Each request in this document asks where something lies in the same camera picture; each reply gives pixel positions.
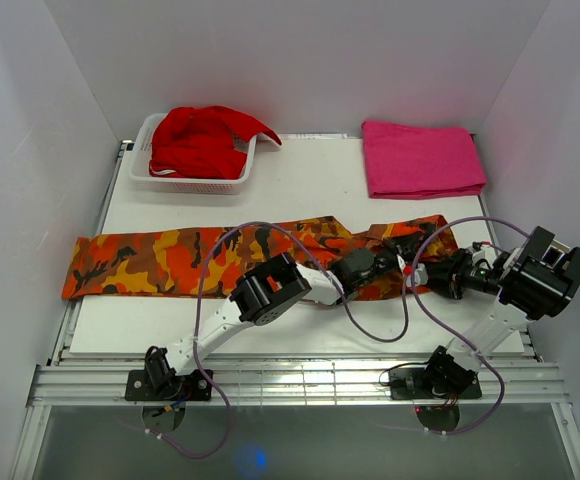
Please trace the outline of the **orange camouflage trousers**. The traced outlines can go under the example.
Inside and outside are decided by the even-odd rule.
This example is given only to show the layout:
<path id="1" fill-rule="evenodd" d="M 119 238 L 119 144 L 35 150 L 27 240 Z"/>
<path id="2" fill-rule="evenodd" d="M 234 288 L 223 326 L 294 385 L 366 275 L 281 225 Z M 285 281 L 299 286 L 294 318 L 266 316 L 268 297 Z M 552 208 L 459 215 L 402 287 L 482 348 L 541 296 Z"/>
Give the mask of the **orange camouflage trousers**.
<path id="1" fill-rule="evenodd" d="M 377 253 L 388 243 L 418 249 L 445 227 L 441 215 L 372 224 L 358 233 L 333 216 L 295 220 L 278 229 L 190 227 L 161 232 L 101 234 L 76 241 L 61 297 L 88 295 L 223 299 L 239 277 L 288 253 L 310 269 L 330 267 L 356 248 Z"/>

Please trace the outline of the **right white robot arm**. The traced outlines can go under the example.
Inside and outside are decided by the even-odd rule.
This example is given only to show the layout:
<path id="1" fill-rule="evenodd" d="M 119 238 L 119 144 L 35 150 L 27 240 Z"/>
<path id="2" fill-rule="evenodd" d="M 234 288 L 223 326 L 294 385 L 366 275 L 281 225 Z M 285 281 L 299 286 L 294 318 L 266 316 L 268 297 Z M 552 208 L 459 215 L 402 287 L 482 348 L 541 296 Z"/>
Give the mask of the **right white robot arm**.
<path id="1" fill-rule="evenodd" d="M 474 250 L 460 249 L 425 265 L 425 286 L 441 296 L 460 300 L 473 290 L 494 298 L 468 331 L 431 355 L 421 384 L 434 397 L 461 396 L 504 340 L 534 321 L 559 315 L 580 287 L 580 247 L 560 244 L 542 227 L 490 266 L 482 266 L 475 256 Z"/>

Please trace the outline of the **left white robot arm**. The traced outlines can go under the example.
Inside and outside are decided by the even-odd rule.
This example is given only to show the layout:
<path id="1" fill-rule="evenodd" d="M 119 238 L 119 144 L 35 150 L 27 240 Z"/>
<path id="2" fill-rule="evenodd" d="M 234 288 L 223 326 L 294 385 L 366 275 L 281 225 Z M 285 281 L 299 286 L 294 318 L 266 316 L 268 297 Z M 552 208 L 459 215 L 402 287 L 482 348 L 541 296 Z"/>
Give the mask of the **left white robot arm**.
<path id="1" fill-rule="evenodd" d="M 326 268 L 308 268 L 281 253 L 247 271 L 213 314 L 197 320 L 191 336 L 165 347 L 151 346 L 141 370 L 128 375 L 125 398 L 201 401 L 211 397 L 210 374 L 201 362 L 237 334 L 277 320 L 300 301 L 339 306 L 388 274 L 405 272 L 426 235 L 392 237 L 372 252 L 356 248 Z"/>

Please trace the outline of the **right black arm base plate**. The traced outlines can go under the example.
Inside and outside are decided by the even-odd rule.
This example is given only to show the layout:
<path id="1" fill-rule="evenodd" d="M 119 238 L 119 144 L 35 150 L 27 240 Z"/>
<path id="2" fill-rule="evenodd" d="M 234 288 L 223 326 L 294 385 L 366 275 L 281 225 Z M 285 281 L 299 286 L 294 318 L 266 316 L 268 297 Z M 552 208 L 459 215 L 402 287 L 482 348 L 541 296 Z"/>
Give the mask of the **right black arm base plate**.
<path id="1" fill-rule="evenodd" d="M 379 384 L 387 387 L 393 400 L 477 400 L 482 389 L 477 380 L 459 391 L 444 381 L 431 380 L 424 375 L 422 365 L 406 365 L 385 370 L 380 374 Z"/>

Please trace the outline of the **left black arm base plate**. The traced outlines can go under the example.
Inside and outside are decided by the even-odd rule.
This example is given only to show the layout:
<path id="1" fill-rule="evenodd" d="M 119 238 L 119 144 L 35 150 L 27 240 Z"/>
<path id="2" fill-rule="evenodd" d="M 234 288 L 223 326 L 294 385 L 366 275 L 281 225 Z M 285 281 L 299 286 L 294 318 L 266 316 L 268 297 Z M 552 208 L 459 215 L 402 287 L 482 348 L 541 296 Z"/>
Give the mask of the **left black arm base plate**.
<path id="1" fill-rule="evenodd" d="M 124 399 L 137 402 L 208 401 L 213 387 L 199 370 L 191 374 L 175 376 L 160 388 L 155 387 L 145 370 L 129 372 Z"/>

